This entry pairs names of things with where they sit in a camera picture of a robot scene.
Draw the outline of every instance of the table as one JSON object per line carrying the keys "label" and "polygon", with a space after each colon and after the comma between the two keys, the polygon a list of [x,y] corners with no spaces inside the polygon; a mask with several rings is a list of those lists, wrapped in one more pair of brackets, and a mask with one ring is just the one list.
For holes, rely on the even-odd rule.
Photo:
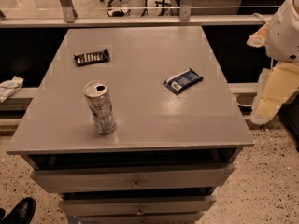
{"label": "table", "polygon": [[[103,49],[109,63],[76,67],[74,53]],[[188,67],[204,80],[178,96],[163,86]],[[110,88],[109,135],[83,96],[95,79]],[[7,152],[83,223],[193,223],[252,146],[201,27],[92,28],[67,32]]]}

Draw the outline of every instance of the shoe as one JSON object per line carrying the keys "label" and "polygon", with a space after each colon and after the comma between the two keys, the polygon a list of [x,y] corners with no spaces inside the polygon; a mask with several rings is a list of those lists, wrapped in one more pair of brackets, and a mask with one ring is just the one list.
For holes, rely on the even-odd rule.
{"label": "shoe", "polygon": [[0,224],[29,224],[36,210],[36,201],[33,198],[21,200]]}
{"label": "shoe", "polygon": [[6,210],[0,208],[0,220],[6,215]]}

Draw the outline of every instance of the speckled floor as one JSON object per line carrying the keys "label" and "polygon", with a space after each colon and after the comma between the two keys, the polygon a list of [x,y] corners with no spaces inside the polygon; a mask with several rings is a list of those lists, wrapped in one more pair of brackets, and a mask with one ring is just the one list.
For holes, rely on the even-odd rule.
{"label": "speckled floor", "polygon": [[[249,123],[255,146],[235,160],[235,171],[214,194],[217,202],[196,224],[299,223],[298,141],[275,117],[266,131]],[[65,224],[57,207],[59,197],[49,195],[29,177],[31,168],[19,156],[8,156],[11,136],[0,136],[0,205],[9,212],[19,200],[36,199],[32,221]]]}

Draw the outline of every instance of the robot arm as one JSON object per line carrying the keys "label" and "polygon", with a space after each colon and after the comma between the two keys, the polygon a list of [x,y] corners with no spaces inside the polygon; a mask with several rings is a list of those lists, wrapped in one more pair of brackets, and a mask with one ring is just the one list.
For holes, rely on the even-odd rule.
{"label": "robot arm", "polygon": [[267,56],[278,61],[260,75],[251,121],[265,124],[299,87],[299,0],[286,0],[271,21],[252,35],[248,44],[265,46]]}

